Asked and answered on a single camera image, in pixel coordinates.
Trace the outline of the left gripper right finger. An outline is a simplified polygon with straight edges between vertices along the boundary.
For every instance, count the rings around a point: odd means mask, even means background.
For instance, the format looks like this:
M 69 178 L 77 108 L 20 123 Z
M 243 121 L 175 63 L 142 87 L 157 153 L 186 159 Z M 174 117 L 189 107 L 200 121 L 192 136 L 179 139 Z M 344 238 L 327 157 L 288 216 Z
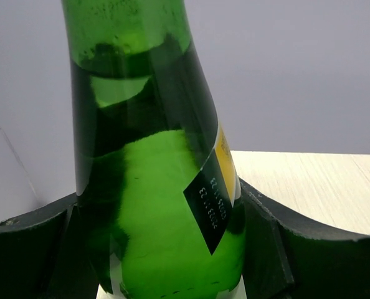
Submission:
M 323 224 L 240 184 L 247 298 L 370 298 L 370 235 Z

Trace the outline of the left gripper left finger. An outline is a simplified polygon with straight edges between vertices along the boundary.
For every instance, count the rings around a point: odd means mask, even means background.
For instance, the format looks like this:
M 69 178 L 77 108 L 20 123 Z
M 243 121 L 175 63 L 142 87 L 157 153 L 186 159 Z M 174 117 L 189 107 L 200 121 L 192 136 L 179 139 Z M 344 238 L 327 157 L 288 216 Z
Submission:
M 76 196 L 0 222 L 0 298 L 96 298 Z

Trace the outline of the green glass bottle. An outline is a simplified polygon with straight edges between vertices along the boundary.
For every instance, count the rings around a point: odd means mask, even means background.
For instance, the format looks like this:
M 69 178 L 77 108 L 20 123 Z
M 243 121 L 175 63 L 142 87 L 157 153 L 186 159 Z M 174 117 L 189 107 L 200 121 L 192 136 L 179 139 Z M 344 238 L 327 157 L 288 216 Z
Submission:
M 245 214 L 183 1 L 62 1 L 100 298 L 244 298 Z

